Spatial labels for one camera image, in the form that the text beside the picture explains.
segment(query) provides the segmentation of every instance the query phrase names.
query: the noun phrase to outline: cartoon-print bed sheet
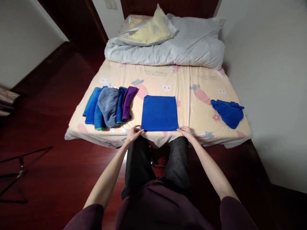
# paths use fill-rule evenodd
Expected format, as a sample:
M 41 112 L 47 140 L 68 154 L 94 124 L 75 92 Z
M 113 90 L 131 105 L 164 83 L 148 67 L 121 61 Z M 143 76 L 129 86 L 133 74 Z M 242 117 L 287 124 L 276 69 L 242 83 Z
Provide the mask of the cartoon-print bed sheet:
M 95 87 L 137 87 L 138 93 L 131 103 L 132 119 L 117 128 L 96 131 L 94 125 L 86 125 L 82 116 Z M 109 148 L 123 145 L 128 130 L 142 121 L 143 100 L 146 95 L 175 96 L 178 125 L 189 126 L 197 140 L 205 145 L 224 144 L 232 148 L 251 138 L 246 117 L 236 129 L 228 127 L 213 109 L 210 100 L 239 102 L 239 99 L 223 70 L 216 71 L 194 66 L 146 66 L 125 65 L 105 60 L 93 78 L 83 99 L 77 106 L 65 134 L 66 140 L 82 138 Z M 144 132 L 154 148 L 181 136 L 173 132 Z

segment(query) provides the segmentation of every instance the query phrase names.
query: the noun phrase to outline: dark pants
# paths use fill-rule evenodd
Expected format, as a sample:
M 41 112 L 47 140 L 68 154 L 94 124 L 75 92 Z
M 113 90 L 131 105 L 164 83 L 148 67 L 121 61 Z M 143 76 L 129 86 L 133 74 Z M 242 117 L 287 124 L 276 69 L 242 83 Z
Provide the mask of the dark pants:
M 164 185 L 175 192 L 187 195 L 189 188 L 188 140 L 178 137 L 169 143 L 170 154 L 164 176 L 160 179 Z M 147 139 L 139 136 L 128 148 L 125 173 L 125 188 L 122 199 L 156 176 L 150 164 L 151 154 Z

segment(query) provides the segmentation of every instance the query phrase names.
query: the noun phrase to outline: crumpled blue towel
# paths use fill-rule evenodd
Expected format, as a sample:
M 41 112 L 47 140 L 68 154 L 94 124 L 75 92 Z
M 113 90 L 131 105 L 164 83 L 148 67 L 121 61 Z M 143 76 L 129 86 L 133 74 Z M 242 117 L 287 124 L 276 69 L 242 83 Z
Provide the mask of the crumpled blue towel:
M 125 122 L 122 119 L 122 103 L 126 90 L 127 88 L 122 86 L 119 88 L 119 97 L 118 97 L 117 110 L 116 110 L 116 123 L 119 125 L 125 124 Z
M 141 127 L 145 131 L 176 131 L 178 129 L 176 98 L 145 96 Z
M 240 106 L 235 102 L 225 102 L 221 100 L 211 100 L 212 107 L 219 113 L 222 120 L 232 129 L 236 129 L 244 114 Z
M 98 106 L 102 112 L 107 127 L 120 126 L 116 123 L 116 110 L 119 97 L 119 90 L 116 88 L 105 88 L 98 97 Z
M 99 131 L 103 130 L 106 127 L 106 124 L 105 124 L 105 121 L 103 120 L 103 115 L 98 106 L 98 103 L 96 104 L 96 107 L 95 107 L 94 126 L 95 126 L 95 130 L 99 130 Z
M 89 104 L 86 117 L 85 117 L 85 123 L 87 125 L 93 125 L 94 124 L 94 117 L 95 117 L 95 109 L 98 101 L 98 96 L 101 93 L 102 88 L 96 87 L 90 96 L 89 101 L 87 102 Z
M 86 104 L 86 107 L 84 109 L 84 112 L 83 112 L 82 116 L 86 117 L 86 114 L 87 114 L 87 111 L 89 110 L 90 104 L 92 103 L 92 101 L 93 101 L 97 91 L 100 90 L 100 89 L 101 88 L 99 88 L 99 87 L 94 88 L 94 91 L 92 92 L 89 100 L 87 101 L 87 104 Z

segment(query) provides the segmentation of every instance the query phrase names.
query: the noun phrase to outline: person's left hand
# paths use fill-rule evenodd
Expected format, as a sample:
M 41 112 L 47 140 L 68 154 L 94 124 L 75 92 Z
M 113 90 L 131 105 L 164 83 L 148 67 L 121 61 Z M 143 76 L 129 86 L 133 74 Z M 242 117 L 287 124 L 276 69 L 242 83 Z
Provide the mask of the person's left hand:
M 135 125 L 133 126 L 129 131 L 128 131 L 128 134 L 127 134 L 127 139 L 126 141 L 131 144 L 132 142 L 134 142 L 138 136 L 144 132 L 143 129 L 140 129 L 140 128 L 137 128 L 139 127 L 140 125 Z

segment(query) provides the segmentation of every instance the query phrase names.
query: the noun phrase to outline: black metal stand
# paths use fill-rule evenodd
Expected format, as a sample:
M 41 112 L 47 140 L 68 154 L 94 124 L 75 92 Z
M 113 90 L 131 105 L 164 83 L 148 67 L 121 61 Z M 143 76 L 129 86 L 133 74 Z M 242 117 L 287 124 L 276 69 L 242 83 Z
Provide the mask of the black metal stand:
M 1 164 L 1 163 L 4 163 L 4 162 L 7 162 L 7 161 L 19 159 L 19 164 L 20 164 L 20 171 L 19 171 L 18 173 L 11 173 L 11 174 L 0 175 L 0 178 L 6 178 L 6 177 L 14 177 L 14 176 L 16 176 L 16 179 L 15 179 L 14 181 L 12 181 L 5 189 L 3 189 L 3 190 L 0 192 L 0 197 L 1 197 L 7 190 L 9 190 L 9 188 L 12 187 L 12 185 L 15 184 L 15 183 L 18 181 L 18 179 L 19 179 L 24 173 L 26 173 L 26 172 L 28 171 L 28 170 L 25 170 L 25 169 L 24 169 L 23 157 L 25 157 L 25 156 L 27 156 L 27 155 L 30 155 L 30 154 L 33 154 L 33 153 L 37 153 L 37 152 L 41 152 L 41 151 L 46 150 L 46 151 L 42 154 L 42 155 L 44 155 L 45 153 L 47 153 L 48 151 L 50 151 L 52 148 L 53 148 L 53 146 L 48 147 L 48 148 L 44 148 L 44 149 L 40 149 L 40 150 L 37 150 L 37 151 L 34 151 L 34 152 L 26 153 L 26 154 L 23 154 L 23 155 L 20 155 L 20 156 L 12 157 L 12 158 L 9 158 L 9 159 L 3 160 L 3 161 L 0 161 L 0 164 Z M 22 204 L 25 204 L 25 203 L 28 203 L 28 200 L 27 200 L 27 199 L 24 199 L 24 200 L 2 200 L 2 199 L 0 199 L 0 203 L 22 203 Z

